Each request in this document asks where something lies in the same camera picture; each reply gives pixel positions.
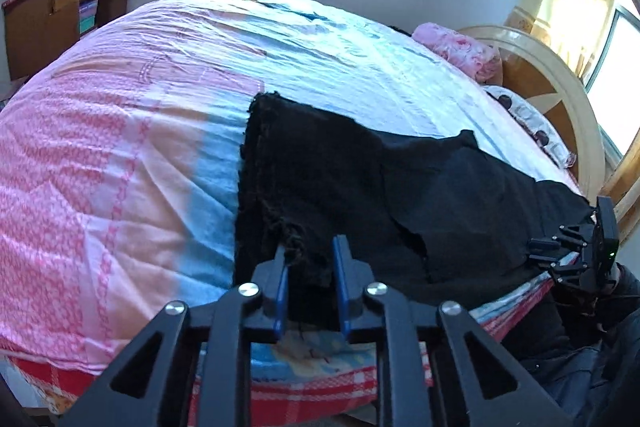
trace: pillow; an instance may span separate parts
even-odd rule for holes
[[[523,97],[502,86],[484,86],[484,90],[509,111],[559,168],[568,169],[575,164],[575,154],[567,149],[558,131]]]
[[[497,48],[431,22],[418,26],[412,38],[476,82],[502,85],[502,58]]]

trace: mattress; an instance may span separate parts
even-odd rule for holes
[[[166,302],[230,287],[239,146],[265,90],[397,134],[470,129],[579,192],[481,87],[386,26],[309,0],[148,4],[0,113],[0,354],[31,383],[68,405]],[[542,275],[472,315],[499,340],[548,288]],[[374,364],[370,345],[295,325],[252,347],[254,424],[368,403]]]

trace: black cloth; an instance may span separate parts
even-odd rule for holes
[[[588,202],[478,148],[471,131],[398,136],[277,94],[250,108],[239,180],[235,283],[285,245],[293,320],[334,327],[331,240],[412,300],[468,309],[540,271],[527,241],[587,222]],[[556,251],[561,257],[566,251]]]
[[[637,425],[640,415],[640,282],[625,267],[593,317],[562,309],[549,293],[502,345],[572,418],[574,427]],[[575,344],[600,324],[607,333]]]

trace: window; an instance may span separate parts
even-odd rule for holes
[[[600,124],[605,149],[616,162],[625,155],[640,128],[640,18],[631,0],[616,0],[613,23],[593,74],[586,85]]]

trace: cabinet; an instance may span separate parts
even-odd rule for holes
[[[79,11],[85,0],[8,0],[4,32],[12,80],[46,68],[80,39]],[[97,0],[96,26],[124,15],[127,0]]]

